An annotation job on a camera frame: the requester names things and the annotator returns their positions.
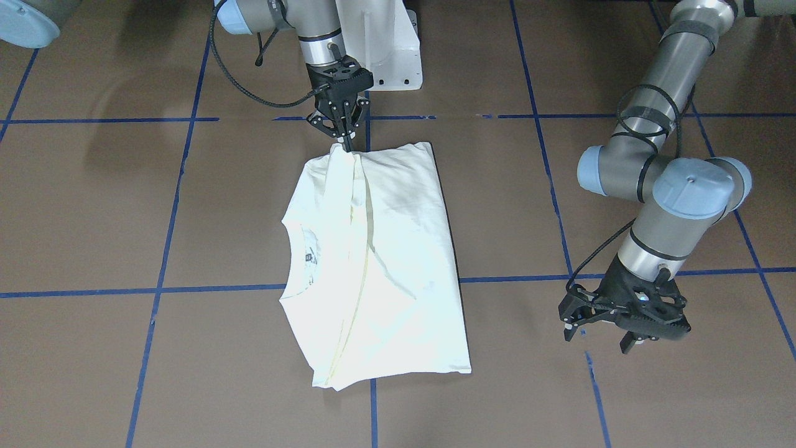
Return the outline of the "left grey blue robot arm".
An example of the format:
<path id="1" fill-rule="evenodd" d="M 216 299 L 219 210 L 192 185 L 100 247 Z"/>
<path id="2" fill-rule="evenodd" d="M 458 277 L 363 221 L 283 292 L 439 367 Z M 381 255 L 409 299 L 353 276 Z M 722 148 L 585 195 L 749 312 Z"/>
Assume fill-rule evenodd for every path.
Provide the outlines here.
<path id="1" fill-rule="evenodd" d="M 682 122 L 699 74 L 720 37 L 741 18 L 794 14 L 793 1 L 680 1 L 640 84 L 623 94 L 605 145 L 580 156 L 580 187 L 640 202 L 597 289 L 568 279 L 558 306 L 563 338 L 586 324 L 625 332 L 622 353 L 645 340 L 680 340 L 691 331 L 675 277 L 707 229 L 733 213 L 752 188 L 750 170 L 731 157 L 682 156 Z"/>

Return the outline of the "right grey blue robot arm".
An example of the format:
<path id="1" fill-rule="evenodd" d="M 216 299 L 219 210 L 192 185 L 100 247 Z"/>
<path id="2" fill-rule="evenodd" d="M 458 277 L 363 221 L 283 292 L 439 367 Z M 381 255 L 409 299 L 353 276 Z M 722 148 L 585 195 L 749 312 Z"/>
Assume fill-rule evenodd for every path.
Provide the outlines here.
<path id="1" fill-rule="evenodd" d="M 29 49 L 50 45 L 62 27 L 80 7 L 79 1 L 3 1 L 1 36 L 3 42 Z M 360 119 L 369 107 L 364 91 L 374 85 L 373 74 L 346 48 L 340 14 L 335 1 L 216 1 L 213 3 L 208 42 L 217 65 L 241 93 L 271 108 L 292 108 L 299 100 L 276 103 L 244 88 L 228 71 L 215 43 L 216 26 L 230 34 L 268 33 L 258 42 L 256 65 L 279 31 L 293 29 L 306 63 L 311 84 L 302 100 L 313 99 L 315 110 L 307 122 L 323 134 L 353 150 Z"/>

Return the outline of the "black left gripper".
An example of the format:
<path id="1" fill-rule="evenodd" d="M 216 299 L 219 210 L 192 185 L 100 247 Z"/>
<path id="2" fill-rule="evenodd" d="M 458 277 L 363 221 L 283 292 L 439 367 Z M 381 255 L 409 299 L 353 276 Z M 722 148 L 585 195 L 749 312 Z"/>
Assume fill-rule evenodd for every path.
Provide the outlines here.
<path id="1" fill-rule="evenodd" d="M 626 330 L 619 343 L 623 354 L 645 340 L 681 340 L 692 329 L 684 313 L 687 300 L 665 264 L 659 266 L 654 280 L 648 281 L 637 277 L 615 256 L 595 293 L 582 286 L 568 286 L 566 290 L 558 312 L 565 323 L 563 337 L 567 342 L 583 324 L 598 320 Z"/>

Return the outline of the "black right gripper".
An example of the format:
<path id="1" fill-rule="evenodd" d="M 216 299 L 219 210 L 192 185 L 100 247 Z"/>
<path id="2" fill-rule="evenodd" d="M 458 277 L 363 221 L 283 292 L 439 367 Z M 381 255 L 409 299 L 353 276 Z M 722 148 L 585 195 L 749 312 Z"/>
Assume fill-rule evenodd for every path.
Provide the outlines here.
<path id="1" fill-rule="evenodd" d="M 373 87 L 373 73 L 344 56 L 329 65 L 310 65 L 309 77 L 319 93 L 315 95 L 316 111 L 308 114 L 307 123 L 342 144 L 344 150 L 353 151 L 356 130 L 370 109 L 370 99 L 361 94 Z"/>

